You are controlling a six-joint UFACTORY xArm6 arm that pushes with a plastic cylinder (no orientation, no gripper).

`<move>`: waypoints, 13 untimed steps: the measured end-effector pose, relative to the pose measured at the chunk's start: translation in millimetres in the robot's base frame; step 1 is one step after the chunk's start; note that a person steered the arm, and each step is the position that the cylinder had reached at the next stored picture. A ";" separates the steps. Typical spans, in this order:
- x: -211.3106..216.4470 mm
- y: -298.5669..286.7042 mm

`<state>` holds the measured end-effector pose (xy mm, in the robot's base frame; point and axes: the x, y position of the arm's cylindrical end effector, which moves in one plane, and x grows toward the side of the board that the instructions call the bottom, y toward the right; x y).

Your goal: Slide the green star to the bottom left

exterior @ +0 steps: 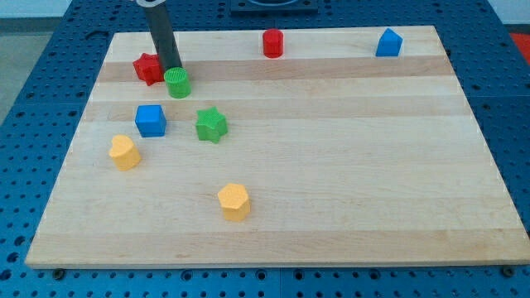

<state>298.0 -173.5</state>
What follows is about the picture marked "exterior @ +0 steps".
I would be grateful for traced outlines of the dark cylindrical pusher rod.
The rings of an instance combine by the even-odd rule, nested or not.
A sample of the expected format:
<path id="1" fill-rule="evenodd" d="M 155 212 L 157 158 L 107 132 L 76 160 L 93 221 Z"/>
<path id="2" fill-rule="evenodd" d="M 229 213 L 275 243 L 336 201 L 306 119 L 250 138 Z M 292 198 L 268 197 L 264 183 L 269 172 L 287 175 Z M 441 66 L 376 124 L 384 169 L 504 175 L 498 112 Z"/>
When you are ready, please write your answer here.
<path id="1" fill-rule="evenodd" d="M 180 53 L 165 3 L 156 7 L 143 7 L 152 41 L 163 71 L 182 67 Z"/>

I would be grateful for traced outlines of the silver rod mount ring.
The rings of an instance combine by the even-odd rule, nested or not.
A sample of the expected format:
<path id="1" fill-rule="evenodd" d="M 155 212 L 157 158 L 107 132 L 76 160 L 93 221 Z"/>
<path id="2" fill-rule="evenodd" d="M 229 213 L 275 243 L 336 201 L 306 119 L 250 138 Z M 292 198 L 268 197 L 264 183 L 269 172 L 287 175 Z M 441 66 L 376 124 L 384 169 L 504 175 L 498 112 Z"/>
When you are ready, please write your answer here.
<path id="1" fill-rule="evenodd" d="M 166 2 L 166 0 L 135 0 L 140 7 L 156 7 Z"/>

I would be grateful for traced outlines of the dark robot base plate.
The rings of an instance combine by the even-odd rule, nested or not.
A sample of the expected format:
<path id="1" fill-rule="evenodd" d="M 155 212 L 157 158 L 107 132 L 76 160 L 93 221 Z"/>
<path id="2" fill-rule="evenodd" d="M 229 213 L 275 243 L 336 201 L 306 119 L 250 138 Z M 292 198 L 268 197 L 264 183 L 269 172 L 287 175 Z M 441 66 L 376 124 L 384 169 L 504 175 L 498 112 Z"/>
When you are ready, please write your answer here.
<path id="1" fill-rule="evenodd" d="M 318 0 L 230 0 L 231 16 L 278 14 L 278 13 L 310 13 L 319 11 Z"/>

